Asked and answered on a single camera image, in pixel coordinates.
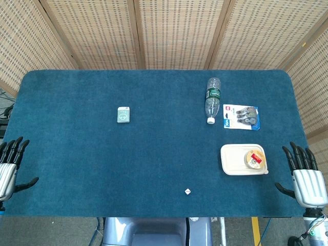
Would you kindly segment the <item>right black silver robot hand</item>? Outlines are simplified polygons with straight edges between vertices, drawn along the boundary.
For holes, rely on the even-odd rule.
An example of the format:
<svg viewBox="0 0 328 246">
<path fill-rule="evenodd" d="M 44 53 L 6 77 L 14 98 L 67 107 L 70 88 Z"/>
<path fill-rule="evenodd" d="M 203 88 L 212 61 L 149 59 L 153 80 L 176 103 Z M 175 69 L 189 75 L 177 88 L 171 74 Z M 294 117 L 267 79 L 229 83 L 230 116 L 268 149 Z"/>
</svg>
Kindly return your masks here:
<svg viewBox="0 0 328 246">
<path fill-rule="evenodd" d="M 318 169 L 314 153 L 290 142 L 292 151 L 283 146 L 291 172 L 293 190 L 284 188 L 276 182 L 275 187 L 284 195 L 295 199 L 307 209 L 322 209 L 327 205 L 327 191 L 324 177 Z"/>
</svg>

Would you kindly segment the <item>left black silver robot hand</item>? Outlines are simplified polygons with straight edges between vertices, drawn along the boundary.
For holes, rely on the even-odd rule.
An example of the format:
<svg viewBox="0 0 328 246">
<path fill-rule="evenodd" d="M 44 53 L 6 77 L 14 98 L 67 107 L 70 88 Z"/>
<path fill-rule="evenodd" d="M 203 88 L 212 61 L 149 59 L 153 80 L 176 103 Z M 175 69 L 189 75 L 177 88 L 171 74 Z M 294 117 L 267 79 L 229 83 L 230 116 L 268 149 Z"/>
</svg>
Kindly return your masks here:
<svg viewBox="0 0 328 246">
<path fill-rule="evenodd" d="M 39 180 L 39 177 L 35 177 L 28 183 L 16 184 L 17 174 L 29 142 L 29 139 L 23 142 L 23 137 L 20 136 L 1 144 L 1 205 L 9 200 L 12 194 L 31 188 Z"/>
</svg>

